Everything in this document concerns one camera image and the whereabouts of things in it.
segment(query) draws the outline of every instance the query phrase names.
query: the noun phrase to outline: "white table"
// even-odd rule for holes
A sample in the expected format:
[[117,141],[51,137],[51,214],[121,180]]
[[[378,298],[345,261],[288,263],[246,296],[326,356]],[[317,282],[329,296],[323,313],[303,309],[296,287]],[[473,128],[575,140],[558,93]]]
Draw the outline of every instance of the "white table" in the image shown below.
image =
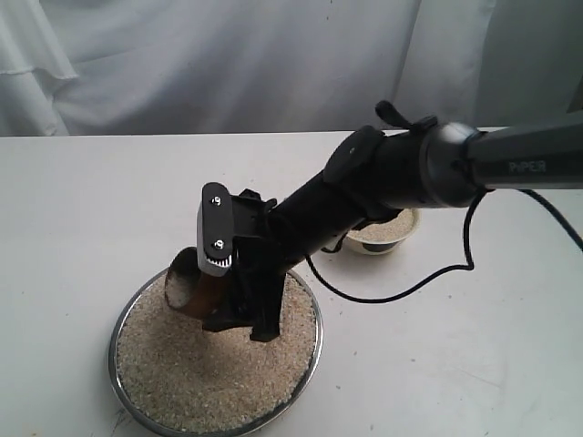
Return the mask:
[[[202,185],[283,199],[346,135],[1,138],[0,435],[149,435],[119,410],[107,343],[138,287],[195,243]],[[583,231],[581,192],[545,194]],[[463,260],[464,214],[423,211],[389,257],[314,259],[342,290],[393,294]],[[583,435],[581,253],[515,192],[486,198],[472,243],[475,272],[384,306],[341,301],[299,266],[322,360],[262,435]]]

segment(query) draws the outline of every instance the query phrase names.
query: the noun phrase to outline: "robotic arm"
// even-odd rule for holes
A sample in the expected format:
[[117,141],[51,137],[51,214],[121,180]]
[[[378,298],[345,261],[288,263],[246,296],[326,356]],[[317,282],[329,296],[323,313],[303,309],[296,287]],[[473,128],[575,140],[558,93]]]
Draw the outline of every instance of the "robotic arm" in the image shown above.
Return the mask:
[[205,330],[251,326],[251,339],[279,335],[285,272],[350,229],[394,219],[403,208],[464,208],[499,188],[583,188],[583,112],[534,127],[485,133],[435,117],[407,122],[388,102],[377,115],[406,131],[363,127],[324,169],[280,205],[218,183],[202,190],[199,247],[174,259],[167,296]]

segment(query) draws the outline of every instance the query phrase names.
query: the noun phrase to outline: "stainless steel bowl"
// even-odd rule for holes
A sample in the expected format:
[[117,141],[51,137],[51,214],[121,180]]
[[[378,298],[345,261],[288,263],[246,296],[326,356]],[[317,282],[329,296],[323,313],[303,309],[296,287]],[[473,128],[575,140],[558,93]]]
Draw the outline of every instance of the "stainless steel bowl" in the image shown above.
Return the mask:
[[204,433],[197,433],[197,432],[181,432],[176,431],[171,428],[168,428],[164,425],[161,425],[157,422],[152,421],[146,414],[141,412],[131,401],[128,394],[126,393],[123,385],[121,384],[121,379],[118,373],[118,340],[121,330],[126,322],[126,317],[128,316],[129,312],[134,307],[135,303],[141,297],[142,293],[148,290],[154,281],[158,279],[160,276],[166,274],[166,269],[162,270],[158,275],[154,278],[150,279],[146,284],[142,286],[141,289],[129,300],[126,308],[121,311],[119,315],[118,322],[116,323],[116,327],[113,329],[113,333],[111,335],[111,341],[109,343],[109,353],[108,353],[108,367],[109,367],[109,379],[111,379],[111,385],[113,386],[113,390],[117,395],[119,401],[124,406],[126,410],[128,410],[129,414],[134,418],[134,420],[140,423],[145,428],[149,429],[150,431],[162,435],[164,437],[238,437],[241,435],[248,434],[250,432],[254,432],[259,430],[259,428],[263,427],[267,423],[271,422],[273,419],[278,417],[280,414],[285,412],[290,406],[298,399],[300,394],[302,394],[303,390],[310,382],[310,379],[313,376],[314,371],[316,370],[316,366],[318,365],[318,360],[320,359],[320,354],[322,352],[322,336],[323,336],[323,324],[322,324],[322,314],[320,312],[320,307],[318,307],[318,302],[314,297],[312,290],[308,287],[308,284],[300,278],[300,276],[295,273],[294,271],[289,271],[288,273],[294,277],[300,284],[306,289],[306,291],[312,296],[312,306],[314,310],[314,314],[316,317],[316,341],[314,343],[312,359],[310,361],[310,365],[308,366],[308,370],[304,373],[300,382],[296,386],[295,390],[291,394],[291,398],[285,402],[280,404],[275,410],[266,414],[259,419],[256,419],[253,422],[247,423],[246,425],[241,426],[240,428],[236,428],[233,430],[228,430],[225,432],[204,432]]

